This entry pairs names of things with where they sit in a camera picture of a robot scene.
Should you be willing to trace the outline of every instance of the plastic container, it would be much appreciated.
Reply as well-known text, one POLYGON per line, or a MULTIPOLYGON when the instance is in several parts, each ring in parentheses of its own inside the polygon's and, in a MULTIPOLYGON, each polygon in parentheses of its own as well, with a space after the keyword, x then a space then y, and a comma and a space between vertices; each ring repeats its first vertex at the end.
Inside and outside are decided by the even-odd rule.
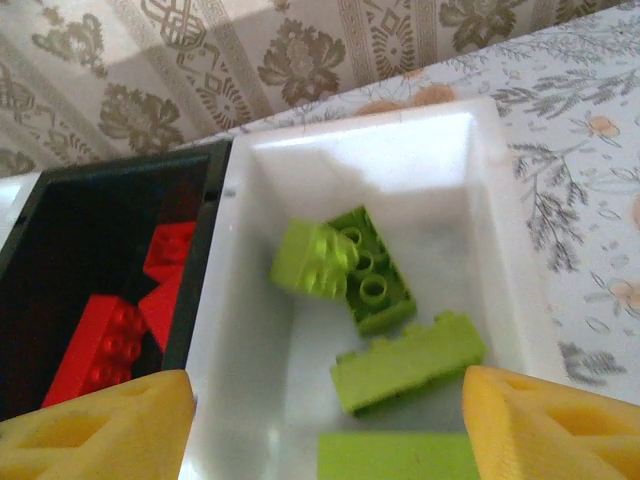
POLYGON ((164 353, 142 338, 133 378, 184 368, 230 144, 0 181, 0 421, 43 404, 91 295, 136 305, 158 224, 197 223, 164 353))
POLYGON ((239 137, 187 359, 198 406, 181 479, 314 479, 323 432, 464 429, 461 379, 345 415, 329 369, 365 347, 347 307, 269 281, 290 218, 324 222, 361 204, 417 321, 466 312, 487 364, 564 381, 492 100, 239 137))

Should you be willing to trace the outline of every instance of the red lego brick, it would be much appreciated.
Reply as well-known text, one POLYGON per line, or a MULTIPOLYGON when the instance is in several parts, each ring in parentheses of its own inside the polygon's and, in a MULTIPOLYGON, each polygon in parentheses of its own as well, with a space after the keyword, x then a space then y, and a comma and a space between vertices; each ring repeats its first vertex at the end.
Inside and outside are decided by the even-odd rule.
POLYGON ((181 267, 169 279, 138 302, 138 308, 163 353, 167 349, 169 341, 173 311, 176 308, 178 290, 180 290, 180 282, 182 281, 182 271, 181 267))
POLYGON ((153 232, 143 271, 157 282, 164 282, 183 267, 196 222, 158 225, 153 232))
POLYGON ((115 296, 89 297, 42 407, 130 380, 146 331, 133 305, 115 296))

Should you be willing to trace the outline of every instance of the lego stud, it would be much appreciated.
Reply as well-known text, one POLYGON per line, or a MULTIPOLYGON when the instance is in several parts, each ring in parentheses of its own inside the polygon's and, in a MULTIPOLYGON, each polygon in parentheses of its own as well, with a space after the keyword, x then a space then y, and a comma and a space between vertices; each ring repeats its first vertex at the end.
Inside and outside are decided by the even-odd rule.
POLYGON ((340 230, 340 233, 355 243, 356 247, 360 246, 360 242, 362 242, 362 234, 356 227, 343 228, 340 230))
POLYGON ((122 356, 127 362, 133 363, 138 359, 141 351, 140 342, 128 342, 122 348, 122 356))
POLYGON ((165 262, 180 264, 187 258, 187 243, 183 238, 179 237, 165 238, 159 257, 165 262))
POLYGON ((133 330, 135 333, 142 335, 147 331, 147 327, 139 315, 138 310, 132 306, 121 307, 114 313, 115 324, 119 328, 133 330))
POLYGON ((359 279, 365 278, 373 271, 373 264, 373 255, 371 255, 371 252, 367 250, 360 251, 358 263, 356 264, 356 269, 353 272, 354 275, 359 279))
POLYGON ((108 355, 118 355, 122 351, 123 341, 122 337, 116 335, 109 335, 102 341, 102 349, 108 355))
POLYGON ((113 369, 108 365, 95 367, 91 370, 91 383, 96 387, 108 386, 112 375, 113 369))
POLYGON ((304 279, 308 291, 319 290, 331 298, 343 298, 347 294, 347 279, 340 271, 318 268, 304 279))
POLYGON ((351 270, 358 261, 358 249, 343 236, 332 233, 316 244, 319 258, 333 257, 341 269, 351 270))
POLYGON ((360 284, 360 299, 372 307, 380 307, 387 298, 387 281, 382 275, 369 275, 360 284))

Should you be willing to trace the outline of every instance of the black plastic bin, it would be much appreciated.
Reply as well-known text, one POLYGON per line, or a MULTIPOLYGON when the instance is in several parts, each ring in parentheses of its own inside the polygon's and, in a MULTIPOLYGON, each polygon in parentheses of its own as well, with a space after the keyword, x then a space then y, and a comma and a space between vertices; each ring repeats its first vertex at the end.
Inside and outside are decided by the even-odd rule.
POLYGON ((231 142, 41 174, 0 251, 0 421, 40 408, 92 294, 136 304, 158 224, 196 221, 164 355, 146 334, 132 376, 184 368, 231 142))

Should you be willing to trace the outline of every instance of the table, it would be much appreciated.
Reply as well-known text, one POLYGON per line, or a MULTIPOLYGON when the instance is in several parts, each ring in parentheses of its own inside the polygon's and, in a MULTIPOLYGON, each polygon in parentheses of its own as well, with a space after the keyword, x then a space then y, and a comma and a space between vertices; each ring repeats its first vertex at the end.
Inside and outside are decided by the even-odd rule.
MULTIPOLYGON (((442 83, 491 95, 575 386, 640 404, 640 1, 231 130, 333 120, 442 83)), ((211 142, 211 137, 194 143, 211 142)))

